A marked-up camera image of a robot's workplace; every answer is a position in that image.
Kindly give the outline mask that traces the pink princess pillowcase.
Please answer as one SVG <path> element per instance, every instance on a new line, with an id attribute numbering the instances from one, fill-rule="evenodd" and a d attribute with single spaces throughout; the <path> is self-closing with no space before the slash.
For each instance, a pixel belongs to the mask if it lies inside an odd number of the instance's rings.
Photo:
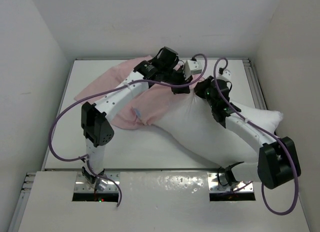
<path id="1" fill-rule="evenodd" d="M 109 68 L 88 84 L 74 99 L 78 101 L 84 97 L 116 88 L 136 65 L 151 58 L 151 56 L 146 56 L 130 59 Z M 152 125 L 169 111 L 170 106 L 187 96 L 187 94 L 175 95 L 169 87 L 153 85 L 126 104 L 117 113 L 111 124 L 129 130 L 138 129 L 144 125 Z"/>

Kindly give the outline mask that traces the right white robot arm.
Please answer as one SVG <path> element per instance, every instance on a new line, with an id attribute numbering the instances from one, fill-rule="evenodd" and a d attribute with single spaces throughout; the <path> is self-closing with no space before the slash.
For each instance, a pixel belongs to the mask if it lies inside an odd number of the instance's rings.
<path id="1" fill-rule="evenodd" d="M 257 179 L 268 189 L 274 189 L 301 175 L 295 144 L 289 137 L 278 138 L 271 132 L 246 120 L 241 109 L 230 102 L 228 82 L 212 76 L 198 83 L 195 94 L 207 101 L 213 118 L 222 127 L 232 131 L 246 142 L 257 154 L 256 164 L 234 163 L 224 170 L 229 185 L 237 182 L 241 172 L 249 180 Z"/>

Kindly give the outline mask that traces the white pillow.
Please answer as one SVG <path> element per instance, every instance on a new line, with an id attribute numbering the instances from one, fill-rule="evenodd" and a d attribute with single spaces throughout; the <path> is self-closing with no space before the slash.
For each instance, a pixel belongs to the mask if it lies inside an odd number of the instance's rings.
<path id="1" fill-rule="evenodd" d="M 147 102 L 147 111 L 148 124 L 165 130 L 183 147 L 215 164 L 226 167 L 258 160 L 246 142 L 215 121 L 208 102 L 194 92 L 157 93 Z"/>

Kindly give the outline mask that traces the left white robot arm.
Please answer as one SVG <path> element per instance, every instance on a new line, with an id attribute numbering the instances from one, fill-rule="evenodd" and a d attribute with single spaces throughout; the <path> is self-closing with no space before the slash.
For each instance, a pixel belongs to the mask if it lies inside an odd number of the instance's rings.
<path id="1" fill-rule="evenodd" d="M 81 127 L 88 154 L 85 166 L 82 167 L 82 174 L 89 183 L 95 184 L 98 175 L 104 173 L 105 145 L 114 136 L 110 122 L 126 104 L 148 90 L 154 82 L 170 84 L 171 91 L 175 94 L 189 92 L 190 89 L 186 84 L 192 80 L 191 66 L 196 62 L 185 62 L 176 70 L 178 62 L 177 52 L 163 47 L 156 57 L 136 65 L 118 85 L 117 91 L 107 94 L 93 104 L 85 102 L 82 105 Z"/>

